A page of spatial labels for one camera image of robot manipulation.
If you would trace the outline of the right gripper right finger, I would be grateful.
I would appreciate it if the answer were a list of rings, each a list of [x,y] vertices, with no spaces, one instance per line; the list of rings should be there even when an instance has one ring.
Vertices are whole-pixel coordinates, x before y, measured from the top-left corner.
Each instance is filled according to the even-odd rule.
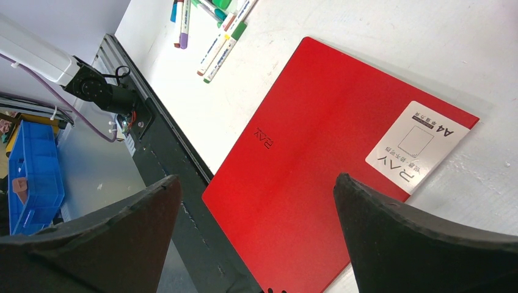
[[[517,237],[461,225],[347,173],[334,200],[360,292],[516,292]]]

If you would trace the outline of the red A4 folder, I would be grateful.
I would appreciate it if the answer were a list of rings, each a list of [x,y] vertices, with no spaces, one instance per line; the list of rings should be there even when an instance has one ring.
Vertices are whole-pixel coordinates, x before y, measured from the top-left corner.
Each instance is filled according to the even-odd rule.
[[[262,292],[323,292],[350,262],[345,172],[399,201],[478,117],[305,37],[202,199]]]

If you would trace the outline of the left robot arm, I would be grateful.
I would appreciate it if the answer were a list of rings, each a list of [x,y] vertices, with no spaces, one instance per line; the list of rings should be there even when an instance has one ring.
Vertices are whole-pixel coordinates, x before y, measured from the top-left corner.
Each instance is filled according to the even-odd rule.
[[[106,112],[126,115],[133,111],[136,92],[108,78],[122,75],[102,74],[76,56],[48,43],[5,15],[1,15],[1,57],[31,70],[61,86],[69,94],[96,104]]]

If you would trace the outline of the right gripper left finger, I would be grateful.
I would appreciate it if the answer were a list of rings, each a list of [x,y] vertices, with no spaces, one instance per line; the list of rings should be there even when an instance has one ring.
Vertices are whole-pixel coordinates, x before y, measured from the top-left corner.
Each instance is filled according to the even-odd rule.
[[[2,292],[155,292],[182,198],[178,176],[80,218],[1,238]]]

